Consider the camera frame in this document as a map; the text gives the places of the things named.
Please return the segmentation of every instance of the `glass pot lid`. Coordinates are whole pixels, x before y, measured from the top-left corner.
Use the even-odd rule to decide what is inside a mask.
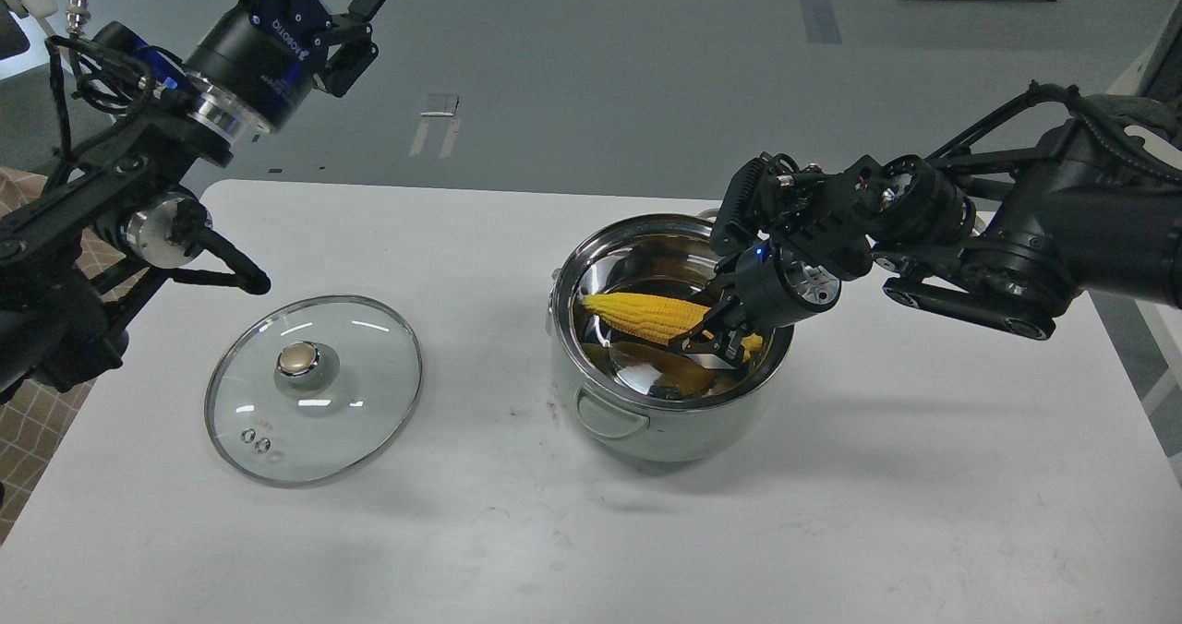
[[[217,364],[206,427],[240,472],[296,486],[344,472],[394,437],[422,373],[414,331],[364,297],[317,297],[251,326]]]

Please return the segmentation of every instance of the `gray floor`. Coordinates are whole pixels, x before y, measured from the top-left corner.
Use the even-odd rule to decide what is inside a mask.
[[[118,19],[184,56],[233,1],[90,0],[90,31]],[[1175,1],[390,0],[381,57],[345,99],[313,93],[282,132],[187,182],[719,197],[764,150],[843,169],[930,152],[1031,78],[1104,91]],[[44,60],[34,44],[0,78]],[[459,121],[429,122],[416,149],[434,93],[459,95]],[[0,91],[0,137],[28,112],[18,98]],[[1040,108],[987,143],[1028,145],[1063,118]],[[1097,305],[1143,394],[1161,355],[1130,303]],[[1182,394],[1152,421],[1182,448]]]

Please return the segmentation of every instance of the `yellow corn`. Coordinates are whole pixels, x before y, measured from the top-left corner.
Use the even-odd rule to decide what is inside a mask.
[[[616,331],[667,346],[702,321],[709,310],[681,299],[635,292],[591,294],[583,299],[583,305]],[[742,339],[742,346],[748,352],[756,352],[764,346],[764,338],[751,334]]]

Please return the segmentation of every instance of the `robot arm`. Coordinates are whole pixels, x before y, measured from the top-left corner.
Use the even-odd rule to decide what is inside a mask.
[[[1047,102],[1072,118],[1033,148],[970,152]],[[1182,170],[1125,131],[1174,128],[1149,99],[1032,84],[924,158],[866,156],[829,175],[764,154],[730,181],[710,235],[723,256],[707,288],[714,306],[675,344],[734,368],[743,336],[827,311],[840,284],[873,264],[895,274],[883,290],[900,304],[1035,340],[1085,288],[1182,306]],[[1009,180],[979,177],[995,174]],[[1001,203],[983,229],[973,199]],[[926,282],[933,277],[955,288]]]
[[[245,132],[279,129],[313,86],[345,95],[377,56],[369,21],[384,1],[329,14],[319,0],[239,0],[186,61],[118,22],[86,40],[82,15],[69,39],[46,40],[63,145],[43,196],[0,219],[0,403],[30,376],[66,390],[118,368],[128,324],[165,280],[267,292],[181,180],[197,158],[227,165]],[[59,48],[78,95],[119,117],[76,145]],[[84,174],[67,182],[72,170]],[[125,255],[90,280],[74,265],[86,227]],[[181,268],[202,251],[232,273]],[[100,299],[139,273],[122,299]]]

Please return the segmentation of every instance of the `stainless steel pot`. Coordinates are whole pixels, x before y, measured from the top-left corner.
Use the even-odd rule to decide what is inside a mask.
[[[619,453],[662,462],[702,459],[743,437],[767,408],[761,388],[788,351],[791,327],[765,333],[764,349],[743,368],[707,371],[613,331],[580,303],[609,292],[700,295],[719,261],[709,233],[709,221],[691,216],[618,221],[578,246],[554,273],[547,330],[563,405]]]

